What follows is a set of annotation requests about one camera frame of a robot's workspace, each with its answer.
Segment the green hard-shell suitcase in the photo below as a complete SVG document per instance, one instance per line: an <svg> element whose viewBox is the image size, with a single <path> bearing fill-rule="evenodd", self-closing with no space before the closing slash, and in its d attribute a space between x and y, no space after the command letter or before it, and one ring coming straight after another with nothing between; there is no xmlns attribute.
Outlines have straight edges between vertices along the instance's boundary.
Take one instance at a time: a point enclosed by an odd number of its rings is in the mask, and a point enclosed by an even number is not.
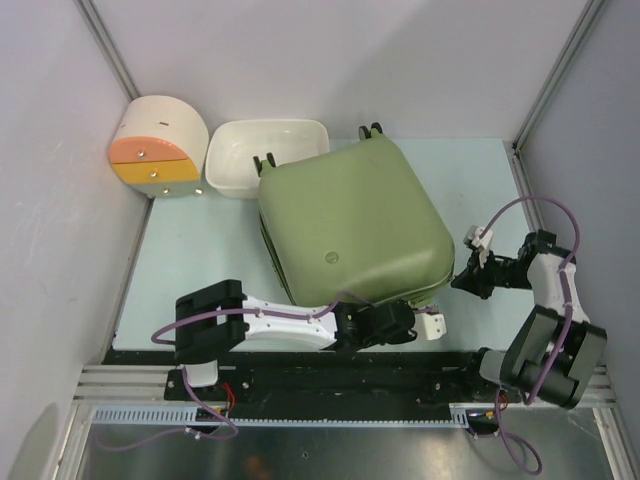
<svg viewBox="0 0 640 480"><path fill-rule="evenodd" d="M260 228L290 302L424 305L453 276L455 246L400 147L379 123L357 142L297 162L253 159Z"/></svg>

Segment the white rectangular plastic basin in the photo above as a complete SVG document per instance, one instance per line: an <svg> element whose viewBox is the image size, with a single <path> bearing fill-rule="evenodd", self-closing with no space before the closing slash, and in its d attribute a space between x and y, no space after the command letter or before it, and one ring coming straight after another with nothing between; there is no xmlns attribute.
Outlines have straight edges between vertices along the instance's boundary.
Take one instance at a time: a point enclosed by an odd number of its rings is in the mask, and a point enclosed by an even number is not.
<svg viewBox="0 0 640 480"><path fill-rule="evenodd" d="M257 197L253 158L274 155L278 166L329 151L325 126L310 119L237 120L218 127L208 147L204 178L223 196Z"/></svg>

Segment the cream drawer box orange fronts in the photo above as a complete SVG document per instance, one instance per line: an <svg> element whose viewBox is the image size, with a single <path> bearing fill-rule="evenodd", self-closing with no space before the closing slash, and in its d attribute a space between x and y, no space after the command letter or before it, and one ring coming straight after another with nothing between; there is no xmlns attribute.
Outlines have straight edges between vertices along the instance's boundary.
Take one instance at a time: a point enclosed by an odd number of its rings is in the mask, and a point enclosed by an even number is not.
<svg viewBox="0 0 640 480"><path fill-rule="evenodd" d="M149 198L200 195L209 139L203 118L186 102L141 96L127 106L108 160L124 184Z"/></svg>

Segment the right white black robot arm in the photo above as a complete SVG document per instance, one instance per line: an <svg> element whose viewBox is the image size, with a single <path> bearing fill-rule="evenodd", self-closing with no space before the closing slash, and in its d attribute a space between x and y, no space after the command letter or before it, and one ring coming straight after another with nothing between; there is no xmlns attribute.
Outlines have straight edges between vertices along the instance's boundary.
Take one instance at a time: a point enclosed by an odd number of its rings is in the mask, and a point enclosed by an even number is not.
<svg viewBox="0 0 640 480"><path fill-rule="evenodd" d="M492 238L492 231L470 228L464 244L471 254L451 287L483 300L496 288L529 290L534 306L506 351L478 351L476 367L461 376L462 391L484 401L498 385L519 391L527 401L572 409L607 343L606 331L590 322L580 304L576 263L545 230L527 234L515 258L494 254Z"/></svg>

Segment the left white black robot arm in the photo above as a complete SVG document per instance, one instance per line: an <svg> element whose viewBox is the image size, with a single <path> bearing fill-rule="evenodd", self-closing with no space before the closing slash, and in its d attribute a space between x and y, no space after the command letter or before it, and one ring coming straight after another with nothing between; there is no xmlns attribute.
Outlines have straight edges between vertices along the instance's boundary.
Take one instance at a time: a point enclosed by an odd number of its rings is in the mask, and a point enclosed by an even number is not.
<svg viewBox="0 0 640 480"><path fill-rule="evenodd" d="M175 361L186 371L187 389L202 400L219 392L219 366L233 350L357 352L417 337L416 315L403 300L374 305L341 292L328 305L301 307L260 300L239 280L178 298L175 323Z"/></svg>

